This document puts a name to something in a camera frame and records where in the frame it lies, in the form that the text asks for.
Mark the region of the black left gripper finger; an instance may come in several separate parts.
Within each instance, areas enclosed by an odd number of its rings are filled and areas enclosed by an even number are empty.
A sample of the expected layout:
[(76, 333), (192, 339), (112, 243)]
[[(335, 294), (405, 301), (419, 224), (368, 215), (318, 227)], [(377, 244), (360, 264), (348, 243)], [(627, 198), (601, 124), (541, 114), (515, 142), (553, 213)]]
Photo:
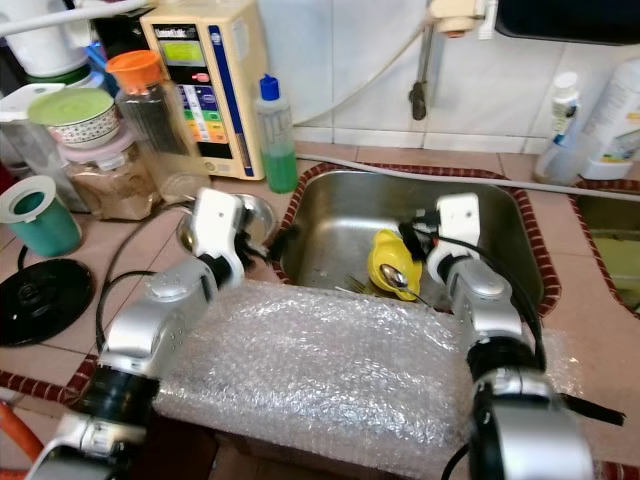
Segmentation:
[(280, 262), (288, 252), (291, 252), (294, 244), (300, 242), (301, 229), (298, 227), (284, 227), (275, 234), (268, 246), (268, 259), (271, 262)]

